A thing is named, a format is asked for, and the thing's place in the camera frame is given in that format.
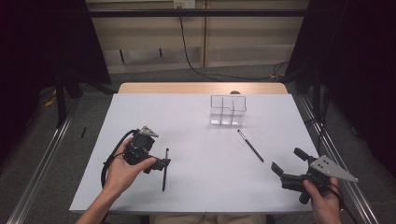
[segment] transparent box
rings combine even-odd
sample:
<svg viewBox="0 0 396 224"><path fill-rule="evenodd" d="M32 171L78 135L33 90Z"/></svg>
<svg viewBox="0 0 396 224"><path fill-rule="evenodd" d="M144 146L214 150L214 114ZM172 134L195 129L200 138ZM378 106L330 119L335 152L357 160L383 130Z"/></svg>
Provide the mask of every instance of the transparent box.
<svg viewBox="0 0 396 224"><path fill-rule="evenodd" d="M210 123L218 125L242 125L247 112L246 97L212 95Z"/></svg>

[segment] white tabletop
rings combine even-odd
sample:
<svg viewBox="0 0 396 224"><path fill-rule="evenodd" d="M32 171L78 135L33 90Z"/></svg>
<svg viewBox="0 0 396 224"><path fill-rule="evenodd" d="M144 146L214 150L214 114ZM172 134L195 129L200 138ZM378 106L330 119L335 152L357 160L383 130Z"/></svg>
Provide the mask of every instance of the white tabletop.
<svg viewBox="0 0 396 224"><path fill-rule="evenodd" d="M103 162L130 130L147 125L160 135L150 154L172 159L163 172L141 173L110 211L127 213L290 213L309 211L300 193L282 189L271 170L302 175L307 163L295 147L317 156L289 94L247 97L241 127L210 125L210 94L115 94L85 174L70 206L84 212L101 190ZM240 129L264 162L238 134Z"/></svg>

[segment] human arm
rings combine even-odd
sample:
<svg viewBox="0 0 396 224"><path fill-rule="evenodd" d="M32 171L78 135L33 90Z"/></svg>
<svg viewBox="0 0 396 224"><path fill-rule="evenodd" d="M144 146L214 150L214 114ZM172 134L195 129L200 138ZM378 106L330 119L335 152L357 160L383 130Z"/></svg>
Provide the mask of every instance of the human arm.
<svg viewBox="0 0 396 224"><path fill-rule="evenodd" d="M330 178L330 188L337 192L338 180ZM330 191L319 193L317 187L309 180L304 181L304 187L311 195L311 206L315 221L318 224L340 224L340 205L338 198Z"/></svg>
<svg viewBox="0 0 396 224"><path fill-rule="evenodd" d="M118 156L110 164L105 186L87 211L76 222L77 224L100 223L111 205L134 183L137 175L156 161L155 158L149 158L137 165L128 164L120 153L131 141L132 138L128 138L117 149L115 155Z"/></svg>

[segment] silver bracket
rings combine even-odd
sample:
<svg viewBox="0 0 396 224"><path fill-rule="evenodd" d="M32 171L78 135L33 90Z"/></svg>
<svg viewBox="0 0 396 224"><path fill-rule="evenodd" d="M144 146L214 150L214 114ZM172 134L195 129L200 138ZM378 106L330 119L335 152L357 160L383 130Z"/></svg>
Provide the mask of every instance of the silver bracket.
<svg viewBox="0 0 396 224"><path fill-rule="evenodd" d="M340 179L345 179L351 182L359 182L359 179L350 174L348 171L341 168L337 163L330 160L330 158L326 156L321 156L317 160L311 162L309 164L315 170L321 172L326 176L333 176Z"/></svg>
<svg viewBox="0 0 396 224"><path fill-rule="evenodd" d="M140 134L151 136L151 137L159 137L159 135L155 132L153 132L150 128L147 126L144 126L140 131Z"/></svg>

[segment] black pen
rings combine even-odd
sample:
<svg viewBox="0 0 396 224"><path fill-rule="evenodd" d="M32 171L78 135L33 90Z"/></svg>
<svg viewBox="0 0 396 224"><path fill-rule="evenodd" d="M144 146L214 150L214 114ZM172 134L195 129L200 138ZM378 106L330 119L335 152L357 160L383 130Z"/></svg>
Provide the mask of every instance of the black pen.
<svg viewBox="0 0 396 224"><path fill-rule="evenodd" d="M165 152L165 158L166 158L166 159L168 159L168 151L169 151L169 148L167 148L167 149L166 149L166 152ZM167 168L167 167L168 167L168 166L166 165L165 168L164 168L164 170L163 170L163 191L165 191L166 168Z"/></svg>
<svg viewBox="0 0 396 224"><path fill-rule="evenodd" d="M259 157L259 159L264 162L264 160L262 159L262 157L260 156L260 154L256 151L256 149L254 149L254 147L249 143L248 139L241 133L241 131L238 129L239 134L241 135L241 137L245 140L245 142L247 142L247 144L250 146L250 148L254 151L254 153Z"/></svg>

